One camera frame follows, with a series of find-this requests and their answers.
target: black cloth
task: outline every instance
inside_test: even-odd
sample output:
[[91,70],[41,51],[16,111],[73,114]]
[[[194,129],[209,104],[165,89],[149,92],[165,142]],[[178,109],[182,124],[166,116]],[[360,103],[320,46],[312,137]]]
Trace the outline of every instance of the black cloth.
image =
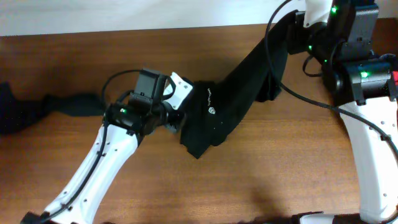
[[35,124],[52,111],[69,116],[101,116],[103,104],[95,94],[65,98],[47,95],[39,101],[15,99],[8,83],[0,83],[0,134],[12,134]]
[[[294,19],[295,12],[291,12],[269,33],[269,50],[279,79],[282,79],[287,61],[287,28]],[[198,159],[209,146],[225,141],[254,100],[274,100],[280,91],[270,75],[262,39],[222,82],[193,83],[193,93],[183,106],[187,120],[182,127],[180,143]]]

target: wood grain surface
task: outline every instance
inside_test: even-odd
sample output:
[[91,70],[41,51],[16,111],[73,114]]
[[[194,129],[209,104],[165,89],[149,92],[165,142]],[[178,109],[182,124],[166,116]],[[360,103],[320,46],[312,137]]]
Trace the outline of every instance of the wood grain surface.
[[[222,80],[264,35],[264,25],[0,38],[0,82],[18,99],[99,93],[121,70],[148,67],[191,80]],[[398,54],[398,25],[378,21],[374,49]],[[284,83],[331,103],[318,78],[288,58]],[[308,71],[317,72],[311,62]],[[134,87],[115,79],[107,98]],[[68,183],[97,135],[100,117],[52,113],[0,137],[0,219],[41,213]],[[95,223],[233,223],[301,212],[357,212],[359,187],[348,135],[338,117],[282,92],[254,103],[226,142],[196,160],[164,128],[145,138],[105,195]]]

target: black cable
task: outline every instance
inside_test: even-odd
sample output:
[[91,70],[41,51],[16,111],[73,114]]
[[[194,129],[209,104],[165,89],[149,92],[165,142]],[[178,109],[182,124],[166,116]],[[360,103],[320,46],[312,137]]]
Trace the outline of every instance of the black cable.
[[119,96],[119,98],[116,101],[122,102],[124,99],[126,99],[126,97],[128,97],[130,95],[130,93],[133,93],[133,92],[134,92],[134,90],[125,91],[122,95]]
[[106,108],[105,89],[108,86],[108,84],[111,82],[112,79],[114,79],[120,75],[126,74],[126,73],[141,72],[141,71],[142,71],[141,69],[126,70],[126,71],[118,72],[118,73],[112,75],[111,77],[109,77],[108,80],[105,82],[104,86],[102,87],[102,91],[101,91],[101,101],[104,104],[104,107]]
[[303,72],[304,72],[304,74],[305,74],[306,76],[308,76],[308,77],[311,77],[311,78],[313,78],[313,77],[321,77],[321,76],[322,76],[322,73],[318,73],[318,74],[309,74],[309,73],[307,73],[307,72],[305,71],[305,68],[307,67],[307,65],[308,65],[308,63],[311,61],[311,59],[313,59],[313,56],[312,56],[312,55],[308,56],[307,59],[305,59],[305,61],[304,61],[304,64],[303,64]]
[[40,220],[40,223],[45,223],[47,221],[50,221],[52,218],[56,217],[57,215],[61,214],[63,211],[65,211],[67,208],[69,208],[69,206],[75,201],[75,199],[79,196],[80,192],[84,189],[85,185],[87,184],[88,180],[90,179],[91,175],[93,174],[96,166],[98,165],[101,156],[104,152],[104,148],[105,148],[105,142],[106,142],[106,135],[108,133],[108,126],[109,123],[106,120],[106,117],[104,117],[104,133],[102,136],[102,143],[101,143],[101,147],[99,149],[99,151],[97,152],[97,157],[93,163],[93,165],[91,166],[91,169],[88,171],[85,179],[83,180],[83,182],[80,184],[79,188],[77,189],[77,191],[73,194],[73,196],[69,199],[69,201],[65,204],[62,205],[61,208],[54,212],[53,214],[43,218]]
[[340,44],[344,43],[344,42],[345,42],[344,39],[340,39],[340,40],[335,44],[335,46],[333,47],[333,50],[331,51],[330,58],[329,58],[329,66],[330,66],[330,69],[333,67],[333,57],[335,56],[337,47],[338,47]]
[[174,81],[172,80],[172,77],[167,76],[166,79],[167,79],[167,81],[169,81],[170,85],[172,86],[173,91],[171,93],[167,94],[167,95],[163,95],[162,96],[162,100],[170,99],[174,95],[175,88],[176,88],[176,85],[175,85]]
[[[270,70],[271,75],[274,78],[274,80],[279,84],[279,86],[283,90],[285,90],[286,92],[290,93],[292,96],[294,96],[294,97],[296,97],[296,98],[298,98],[298,99],[300,99],[302,101],[305,101],[305,102],[310,103],[310,104],[315,105],[315,106],[319,106],[319,107],[322,107],[322,108],[326,108],[326,109],[332,110],[332,111],[337,112],[337,113],[345,114],[345,115],[347,115],[347,116],[349,116],[351,118],[354,118],[354,119],[356,119],[356,120],[358,120],[360,122],[363,122],[364,124],[372,127],[373,129],[375,129],[387,141],[387,143],[390,146],[390,148],[392,149],[396,159],[398,160],[398,149],[396,148],[396,145],[392,142],[391,137],[389,135],[387,135],[382,129],[377,127],[375,124],[373,124],[372,122],[370,122],[370,121],[368,121],[368,120],[366,120],[366,119],[364,119],[364,118],[362,118],[362,117],[360,117],[360,116],[358,116],[358,115],[356,115],[354,113],[351,113],[349,111],[346,111],[346,110],[343,110],[341,108],[337,108],[337,107],[334,107],[334,106],[331,106],[331,105],[328,105],[328,104],[325,104],[325,103],[320,103],[320,102],[317,102],[315,100],[308,99],[308,98],[306,98],[306,97],[304,97],[302,95],[299,95],[296,92],[292,91],[291,89],[287,88],[281,81],[279,81],[279,79],[277,77],[275,77],[275,75],[274,75],[275,74],[274,66],[272,65],[271,57],[270,57],[270,53],[269,53],[269,49],[268,49],[268,34],[269,34],[269,30],[271,28],[272,20],[275,18],[276,14],[280,11],[280,9],[282,9],[289,2],[291,2],[291,0],[284,1],[275,10],[273,15],[269,19],[269,22],[268,22],[268,25],[267,25],[267,29],[266,29],[266,34],[265,34],[265,37],[264,37],[264,45],[265,45],[265,48],[266,48],[267,62],[268,62],[269,70]],[[340,40],[335,45],[335,47],[334,47],[334,49],[332,51],[331,59],[333,59],[333,54],[335,53],[335,50],[336,50],[337,46],[340,44],[341,41],[342,40]],[[398,213],[396,213],[396,215],[394,217],[392,217],[391,219],[389,219],[389,220],[387,220],[385,222],[381,222],[381,223],[392,223],[392,222],[394,222],[396,220],[398,220]]]

